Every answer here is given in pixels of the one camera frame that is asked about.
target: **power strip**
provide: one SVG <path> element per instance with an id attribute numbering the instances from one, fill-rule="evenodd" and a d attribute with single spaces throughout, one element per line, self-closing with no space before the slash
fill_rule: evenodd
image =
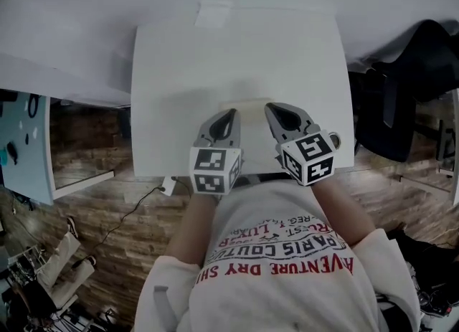
<path id="1" fill-rule="evenodd" d="M 163 180 L 162 187 L 164 190 L 162 191 L 163 194 L 167 196 L 171 196 L 177 182 L 172 179 L 172 176 L 166 176 Z"/>

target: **white shoe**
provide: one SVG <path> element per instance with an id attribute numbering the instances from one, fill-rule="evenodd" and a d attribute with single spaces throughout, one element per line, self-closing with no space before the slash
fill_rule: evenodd
<path id="1" fill-rule="evenodd" d="M 88 261 L 90 261 L 91 265 L 93 265 L 93 267 L 95 266 L 95 264 L 97 263 L 97 261 L 95 260 L 95 257 L 90 255 L 88 258 L 86 258 Z"/>
<path id="2" fill-rule="evenodd" d="M 77 227 L 75 226 L 75 221 L 72 217 L 67 218 L 67 231 L 71 232 L 72 235 L 78 239 Z"/>

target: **cable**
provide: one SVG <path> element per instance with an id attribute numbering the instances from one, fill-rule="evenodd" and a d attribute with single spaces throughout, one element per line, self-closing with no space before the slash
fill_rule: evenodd
<path id="1" fill-rule="evenodd" d="M 191 198 L 191 191 L 189 190 L 189 187 L 181 180 L 179 180 L 176 176 L 171 176 L 172 180 L 176 181 L 177 183 L 180 183 L 182 186 L 184 186 L 186 188 L 186 190 L 188 191 L 188 196 L 189 198 Z"/>
<path id="2" fill-rule="evenodd" d="M 421 253 L 425 252 L 426 250 L 429 250 L 432 247 L 441 247 L 441 245 L 445 245 L 445 244 L 448 244 L 451 248 L 442 248 L 442 249 L 452 249 L 452 250 L 456 249 L 456 247 L 454 245 L 452 245 L 451 243 L 444 242 L 444 243 L 440 243 L 440 244 L 432 244 L 429 247 L 427 247 L 424 250 L 422 250 Z"/>
<path id="3" fill-rule="evenodd" d="M 95 248 L 101 246 L 101 245 L 107 240 L 108 235 L 110 235 L 112 232 L 118 230 L 118 229 L 121 227 L 121 225 L 123 224 L 124 219 L 125 219 L 127 216 L 129 216 L 130 214 L 133 214 L 133 213 L 137 210 L 137 208 L 141 205 L 142 201 L 143 201 L 146 197 L 148 197 L 150 194 L 152 194 L 152 193 L 153 193 L 155 190 L 157 190 L 157 189 L 159 189 L 160 191 L 164 191 L 164 187 L 162 187 L 162 186 L 155 186 L 152 190 L 150 190 L 149 193 L 147 193 L 145 196 L 143 196 L 142 198 L 140 198 L 140 200 L 137 202 L 137 204 L 136 204 L 136 206 L 134 207 L 134 209 L 133 209 L 131 212 L 128 212 L 127 214 L 125 214 L 123 217 L 121 217 L 121 221 L 120 221 L 120 223 L 118 224 L 118 226 L 112 228 L 112 229 L 105 235 L 105 237 L 103 238 L 102 242 L 97 243 L 97 244 L 92 248 L 92 250 L 91 250 L 91 252 L 90 252 L 90 255 L 84 257 L 82 260 L 78 260 L 77 262 L 75 262 L 75 263 L 73 264 L 72 268 L 78 267 L 83 261 L 85 261 L 87 258 L 91 257 L 92 254 L 94 253 Z"/>

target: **wooden floor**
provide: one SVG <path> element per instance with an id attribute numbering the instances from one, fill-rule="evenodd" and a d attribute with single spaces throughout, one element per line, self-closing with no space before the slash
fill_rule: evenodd
<path id="1" fill-rule="evenodd" d="M 38 242 L 52 251 L 66 231 L 65 217 L 74 217 L 82 247 L 69 267 L 93 253 L 94 245 L 107 231 L 116 227 L 121 217 L 162 179 L 134 176 L 131 142 L 121 137 L 114 111 L 84 109 L 69 114 L 68 109 L 52 109 L 51 139 L 58 184 L 109 169 L 115 169 L 115 178 L 58 199 L 52 207 L 39 206 L 33 212 L 17 202 L 13 204 L 8 192 L 0 190 L 1 220 L 10 252 Z M 435 143 L 415 136 L 408 163 L 391 162 L 362 148 L 355 167 L 339 169 L 336 178 L 377 225 L 404 221 L 408 223 L 407 233 L 415 239 L 455 245 L 458 209 L 452 208 L 450 202 L 439 201 L 394 180 L 397 175 L 406 174 L 448 188 L 451 179 L 435 173 L 434 156 Z M 97 270 L 78 291 L 80 302 L 91 313 L 112 307 L 121 323 L 133 323 L 143 281 L 155 259 L 163 254 L 187 202 L 183 186 L 177 186 L 172 197 L 155 191 L 94 251 Z"/>

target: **paper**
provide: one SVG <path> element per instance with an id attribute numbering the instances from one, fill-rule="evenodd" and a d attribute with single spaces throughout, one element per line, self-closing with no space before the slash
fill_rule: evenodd
<path id="1" fill-rule="evenodd" d="M 198 17 L 194 26 L 220 29 L 230 17 L 231 8 L 231 1 L 203 0 L 200 2 Z"/>

